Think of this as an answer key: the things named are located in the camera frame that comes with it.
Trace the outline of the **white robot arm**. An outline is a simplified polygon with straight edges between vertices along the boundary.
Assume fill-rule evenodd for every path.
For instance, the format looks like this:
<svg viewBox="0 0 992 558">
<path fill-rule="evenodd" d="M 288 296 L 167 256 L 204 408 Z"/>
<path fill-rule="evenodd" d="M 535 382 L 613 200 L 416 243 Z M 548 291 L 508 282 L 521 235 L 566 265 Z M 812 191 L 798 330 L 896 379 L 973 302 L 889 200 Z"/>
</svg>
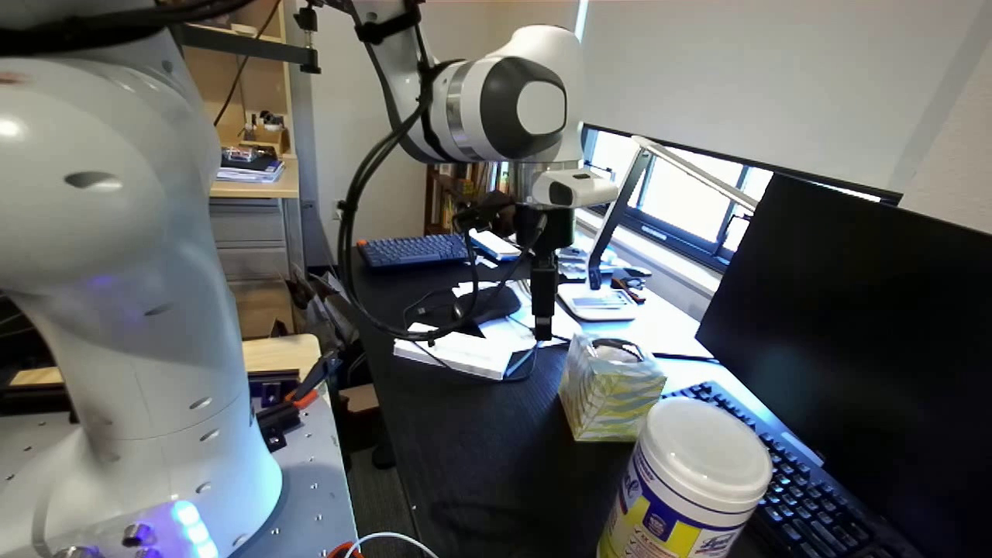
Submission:
<svg viewBox="0 0 992 558">
<path fill-rule="evenodd" d="M 4 558 L 233 558 L 281 498 L 211 230 L 219 143 L 175 39 L 244 4 L 0 4 L 0 288 L 77 416 L 4 484 Z"/>
</svg>

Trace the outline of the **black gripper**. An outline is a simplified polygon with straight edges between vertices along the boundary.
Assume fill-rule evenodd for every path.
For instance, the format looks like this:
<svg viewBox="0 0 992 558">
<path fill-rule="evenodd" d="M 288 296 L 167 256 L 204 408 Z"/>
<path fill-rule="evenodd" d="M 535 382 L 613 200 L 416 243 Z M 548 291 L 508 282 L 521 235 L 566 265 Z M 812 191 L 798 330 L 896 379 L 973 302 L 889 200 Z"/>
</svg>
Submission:
<svg viewBox="0 0 992 558">
<path fill-rule="evenodd" d="M 541 341 L 548 341 L 557 298 L 554 252 L 571 245 L 574 213 L 568 207 L 525 204 L 505 191 L 493 191 L 469 202 L 458 212 L 458 226 L 469 232 L 469 243 L 491 262 L 517 262 L 525 256 L 535 256 L 535 335 Z"/>
</svg>

